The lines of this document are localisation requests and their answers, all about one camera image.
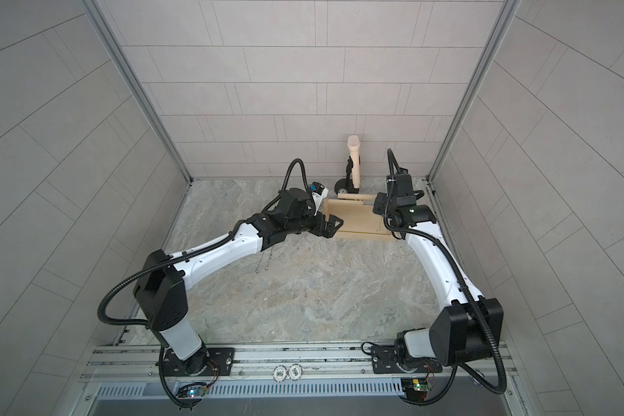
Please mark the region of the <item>green circuit board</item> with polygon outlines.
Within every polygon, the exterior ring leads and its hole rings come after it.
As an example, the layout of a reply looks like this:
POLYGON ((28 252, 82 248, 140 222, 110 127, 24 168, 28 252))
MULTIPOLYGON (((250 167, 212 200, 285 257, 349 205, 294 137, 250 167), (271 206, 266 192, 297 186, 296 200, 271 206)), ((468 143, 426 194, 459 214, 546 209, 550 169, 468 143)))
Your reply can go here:
POLYGON ((177 397, 182 400, 202 400, 209 390, 208 383, 194 382, 180 387, 177 391, 177 397))
POLYGON ((404 398, 409 401, 426 401, 433 386, 427 379, 401 379, 401 390, 404 398))

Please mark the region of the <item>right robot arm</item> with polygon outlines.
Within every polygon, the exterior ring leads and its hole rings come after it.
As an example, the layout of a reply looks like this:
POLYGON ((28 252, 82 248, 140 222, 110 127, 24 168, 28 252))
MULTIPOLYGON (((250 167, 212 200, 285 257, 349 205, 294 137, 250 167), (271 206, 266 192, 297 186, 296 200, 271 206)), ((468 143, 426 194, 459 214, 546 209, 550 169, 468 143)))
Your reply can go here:
POLYGON ((398 334, 395 348, 399 364, 410 370, 432 359, 444 367, 460 367, 479 379, 471 362, 491 358, 497 377, 505 379, 499 341, 504 310, 487 298, 462 270, 445 242, 430 207, 417 204, 413 181, 407 173, 391 173, 387 191, 377 195, 374 213, 386 228, 403 237, 419 258, 437 296, 440 313, 429 329, 398 334))

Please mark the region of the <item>aluminium corner profile left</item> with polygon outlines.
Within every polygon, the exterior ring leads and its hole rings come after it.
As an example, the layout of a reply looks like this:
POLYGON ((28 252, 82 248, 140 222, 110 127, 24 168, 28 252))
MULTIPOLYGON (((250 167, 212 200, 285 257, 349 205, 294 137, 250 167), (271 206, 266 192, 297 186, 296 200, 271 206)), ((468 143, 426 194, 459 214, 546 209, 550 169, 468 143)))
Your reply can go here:
POLYGON ((138 80, 135 71, 128 62, 128 58, 123 52, 121 45, 119 45, 115 34, 113 33, 112 29, 110 29, 109 24, 102 14, 102 11, 100 10, 97 1, 80 0, 79 3, 84 13, 88 17, 91 26, 95 30, 95 33, 107 50, 110 58, 114 62, 116 69, 128 86, 130 92, 132 93, 137 105, 139 106, 142 113, 145 115, 145 118, 147 119, 151 128, 154 130, 154 133, 161 140, 163 146, 168 151, 168 153, 172 156, 175 165, 178 166, 178 169, 187 181, 187 184, 191 185, 193 182, 192 176, 187 170, 187 167, 185 166, 185 163, 181 158, 180 153, 173 145, 173 141, 171 140, 170 135, 166 131, 166 128, 161 122, 161 119, 157 115, 152 101, 147 96, 145 88, 143 88, 143 85, 138 80))

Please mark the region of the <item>right green circuit board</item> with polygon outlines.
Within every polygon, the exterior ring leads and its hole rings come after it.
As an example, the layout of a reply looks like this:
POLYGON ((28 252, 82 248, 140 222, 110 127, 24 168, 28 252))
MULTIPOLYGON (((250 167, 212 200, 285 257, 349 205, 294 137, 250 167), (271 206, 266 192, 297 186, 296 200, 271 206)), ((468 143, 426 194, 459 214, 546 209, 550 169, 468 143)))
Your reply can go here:
POLYGON ((427 379, 401 379, 401 390, 404 398, 409 401, 426 401, 433 386, 427 379))

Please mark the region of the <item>ventilation grille strip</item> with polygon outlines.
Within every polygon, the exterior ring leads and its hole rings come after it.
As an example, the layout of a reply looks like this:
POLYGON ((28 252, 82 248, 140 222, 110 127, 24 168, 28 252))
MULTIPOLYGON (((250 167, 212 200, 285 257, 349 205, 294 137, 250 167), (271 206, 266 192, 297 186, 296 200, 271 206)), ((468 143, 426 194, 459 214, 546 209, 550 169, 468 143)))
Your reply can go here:
MULTIPOLYGON (((392 378, 320 379, 284 381, 230 380, 217 382, 207 399, 402 396, 401 382, 392 378)), ((96 397, 100 400, 155 400, 166 398, 158 382, 103 383, 96 397)))

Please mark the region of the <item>aluminium corner profile right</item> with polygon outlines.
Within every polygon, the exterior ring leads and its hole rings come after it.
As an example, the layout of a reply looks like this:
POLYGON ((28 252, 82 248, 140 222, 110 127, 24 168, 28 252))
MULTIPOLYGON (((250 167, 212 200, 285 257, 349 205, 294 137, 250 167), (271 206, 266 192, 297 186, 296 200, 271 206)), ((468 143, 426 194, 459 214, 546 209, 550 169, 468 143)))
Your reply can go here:
POLYGON ((468 111, 471 108, 471 104, 475 100, 478 95, 478 90, 485 79, 485 76, 492 64, 497 51, 499 50, 499 46, 502 43, 506 32, 508 31, 511 21, 516 15, 516 11, 520 1, 518 0, 507 0, 504 1, 504 4, 497 15, 497 20, 492 28, 492 32, 487 39, 485 48, 482 51, 481 56, 479 57, 476 68, 473 70, 473 74, 471 75, 471 79, 467 85, 466 91, 462 97, 462 100, 459 104, 459 107, 452 118, 452 122, 447 131, 447 135, 445 136, 445 140, 442 142, 442 146, 440 148, 440 152, 433 162, 433 167, 429 175, 427 176, 427 181, 431 185, 436 178, 440 174, 440 170, 447 158, 447 155, 450 153, 452 144, 459 134, 459 130, 462 127, 462 123, 468 114, 468 111))

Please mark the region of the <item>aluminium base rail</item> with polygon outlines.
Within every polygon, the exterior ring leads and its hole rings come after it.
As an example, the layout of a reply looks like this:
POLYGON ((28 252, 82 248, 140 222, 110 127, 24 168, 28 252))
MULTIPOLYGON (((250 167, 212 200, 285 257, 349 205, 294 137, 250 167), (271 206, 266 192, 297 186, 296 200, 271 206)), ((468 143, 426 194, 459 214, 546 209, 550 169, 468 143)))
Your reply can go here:
POLYGON ((120 345, 100 347, 90 355, 81 370, 81 381, 230 381, 273 379, 274 368, 299 364, 303 368, 300 380, 359 379, 359 378, 423 378, 440 381, 450 374, 432 359, 417 369, 404 369, 396 357, 393 341, 307 341, 306 343, 233 343, 207 347, 211 363, 217 370, 206 369, 201 374, 185 375, 172 362, 173 354, 161 359, 161 348, 155 345, 120 345))

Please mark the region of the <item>poker chip on rail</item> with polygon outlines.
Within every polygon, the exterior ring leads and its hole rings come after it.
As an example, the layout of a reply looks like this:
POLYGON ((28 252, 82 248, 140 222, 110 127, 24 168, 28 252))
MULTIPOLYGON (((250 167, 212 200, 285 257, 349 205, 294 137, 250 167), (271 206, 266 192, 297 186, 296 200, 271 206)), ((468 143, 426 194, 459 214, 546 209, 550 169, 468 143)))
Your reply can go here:
POLYGON ((298 381, 303 375, 303 368, 299 364, 293 364, 288 369, 288 376, 291 381, 298 381))
POLYGON ((287 379, 287 377, 288 377, 287 367, 284 367, 283 365, 279 365, 274 368, 273 379, 275 380, 275 382, 283 382, 287 379))

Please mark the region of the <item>left poker chip on rail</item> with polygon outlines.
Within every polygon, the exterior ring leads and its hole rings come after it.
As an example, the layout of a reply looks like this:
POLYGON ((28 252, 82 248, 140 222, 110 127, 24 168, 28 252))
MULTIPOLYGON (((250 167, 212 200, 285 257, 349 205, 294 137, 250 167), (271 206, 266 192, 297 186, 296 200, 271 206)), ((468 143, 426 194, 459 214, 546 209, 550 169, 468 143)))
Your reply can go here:
POLYGON ((279 365, 274 368, 273 379, 275 380, 275 382, 283 382, 287 379, 287 377, 288 377, 287 367, 284 367, 283 365, 279 365))

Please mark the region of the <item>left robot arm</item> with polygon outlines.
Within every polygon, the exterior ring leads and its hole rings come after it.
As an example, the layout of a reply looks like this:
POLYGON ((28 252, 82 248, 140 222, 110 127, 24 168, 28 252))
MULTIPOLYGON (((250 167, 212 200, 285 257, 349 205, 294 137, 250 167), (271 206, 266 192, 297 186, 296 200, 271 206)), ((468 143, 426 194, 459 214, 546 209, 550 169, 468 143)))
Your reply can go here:
POLYGON ((319 183, 313 184, 311 192, 300 188, 282 191, 273 208, 240 220, 222 237, 191 251, 168 255, 159 250, 147 258, 145 275, 137 279, 133 295, 145 314, 147 327, 161 347, 173 354, 172 362, 183 374, 218 369, 188 319, 187 291, 225 266, 284 242, 289 234, 334 237, 343 220, 319 211, 327 195, 328 190, 319 183))

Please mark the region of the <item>left green circuit board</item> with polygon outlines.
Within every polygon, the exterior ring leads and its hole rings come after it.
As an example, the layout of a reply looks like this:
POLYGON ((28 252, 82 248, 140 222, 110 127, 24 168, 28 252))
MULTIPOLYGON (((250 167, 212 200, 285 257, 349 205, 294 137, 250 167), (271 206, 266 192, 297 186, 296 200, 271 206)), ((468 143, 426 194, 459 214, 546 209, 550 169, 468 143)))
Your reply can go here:
POLYGON ((182 400, 202 400, 209 390, 208 383, 194 382, 180 387, 177 391, 177 397, 182 400))

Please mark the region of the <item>aluminium corner profile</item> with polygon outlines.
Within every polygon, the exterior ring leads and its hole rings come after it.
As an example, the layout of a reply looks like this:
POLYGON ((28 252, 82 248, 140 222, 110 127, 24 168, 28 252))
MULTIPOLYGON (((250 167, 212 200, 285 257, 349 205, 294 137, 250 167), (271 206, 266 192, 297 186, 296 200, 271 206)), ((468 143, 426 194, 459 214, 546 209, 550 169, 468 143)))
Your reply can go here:
POLYGON ((88 17, 91 26, 95 30, 95 33, 107 50, 110 58, 114 62, 116 69, 128 86, 130 92, 132 93, 137 105, 139 106, 142 113, 145 115, 145 118, 147 119, 151 128, 154 130, 154 133, 161 140, 163 146, 168 151, 168 153, 172 156, 175 165, 178 166, 178 169, 187 181, 187 184, 191 185, 193 182, 192 176, 187 170, 187 167, 185 166, 185 163, 181 158, 180 153, 173 145, 173 141, 171 140, 170 135, 166 131, 166 128, 161 122, 161 119, 157 115, 152 101, 147 96, 145 88, 143 88, 143 85, 138 80, 135 71, 128 62, 128 58, 123 52, 121 45, 119 45, 115 34, 113 33, 112 29, 110 29, 109 24, 102 14, 102 11, 100 10, 97 1, 80 0, 79 3, 84 13, 88 17))
POLYGON ((487 39, 485 48, 482 51, 481 56, 479 57, 476 68, 473 70, 473 74, 471 75, 471 79, 467 85, 466 91, 462 97, 462 100, 459 104, 459 107, 452 118, 452 122, 447 131, 447 135, 445 136, 445 140, 442 142, 442 146, 440 148, 440 152, 433 162, 433 167, 429 175, 427 176, 427 181, 431 185, 436 178, 440 174, 440 170, 447 158, 447 155, 450 153, 452 144, 459 134, 459 130, 462 127, 462 123, 468 114, 468 111, 471 108, 471 104, 475 100, 478 95, 478 90, 485 79, 485 76, 492 64, 497 51, 499 50, 499 46, 502 43, 506 32, 508 31, 511 21, 516 15, 516 11, 520 1, 518 0, 507 0, 504 1, 504 4, 497 15, 497 20, 492 28, 492 32, 487 39))

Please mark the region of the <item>right poker chip on rail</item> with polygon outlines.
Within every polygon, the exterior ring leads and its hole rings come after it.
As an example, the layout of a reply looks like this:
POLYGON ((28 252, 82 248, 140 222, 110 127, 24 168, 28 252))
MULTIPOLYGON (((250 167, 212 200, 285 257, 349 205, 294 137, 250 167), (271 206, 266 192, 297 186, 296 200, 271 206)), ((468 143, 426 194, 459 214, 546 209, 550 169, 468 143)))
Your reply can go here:
POLYGON ((298 381, 303 375, 303 368, 299 364, 293 364, 288 369, 288 376, 291 381, 298 381))

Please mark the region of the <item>wooden jewelry display stand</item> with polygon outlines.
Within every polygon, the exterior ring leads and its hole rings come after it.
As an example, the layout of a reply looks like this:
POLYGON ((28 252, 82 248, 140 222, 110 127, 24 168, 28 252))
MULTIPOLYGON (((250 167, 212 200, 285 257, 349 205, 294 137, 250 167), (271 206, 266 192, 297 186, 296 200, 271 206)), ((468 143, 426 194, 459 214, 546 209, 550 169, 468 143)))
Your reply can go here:
POLYGON ((343 221, 336 232, 338 239, 394 241, 395 238, 383 225, 382 217, 373 213, 375 195, 339 194, 337 199, 326 199, 322 212, 335 215, 343 221))

